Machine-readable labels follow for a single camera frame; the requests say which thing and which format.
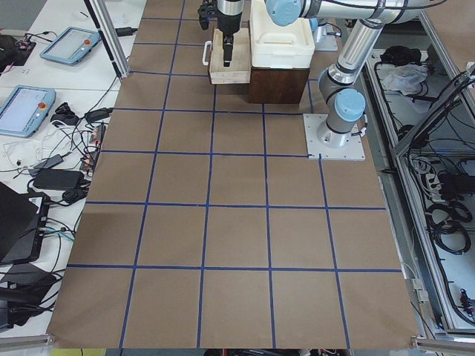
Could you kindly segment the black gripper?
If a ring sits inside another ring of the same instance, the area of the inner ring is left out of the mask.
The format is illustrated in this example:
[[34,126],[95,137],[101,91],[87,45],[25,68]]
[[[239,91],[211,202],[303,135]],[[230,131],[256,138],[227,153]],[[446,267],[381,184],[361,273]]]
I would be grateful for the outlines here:
[[223,66],[229,67],[234,48],[234,34],[240,29],[242,0],[217,0],[217,26],[223,33]]

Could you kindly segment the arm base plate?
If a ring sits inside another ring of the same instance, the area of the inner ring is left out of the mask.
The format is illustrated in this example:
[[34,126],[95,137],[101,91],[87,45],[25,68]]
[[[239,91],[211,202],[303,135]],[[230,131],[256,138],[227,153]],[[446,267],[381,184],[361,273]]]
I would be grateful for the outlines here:
[[361,135],[355,123],[349,133],[335,133],[327,127],[326,114],[305,113],[304,133],[309,159],[365,161]]

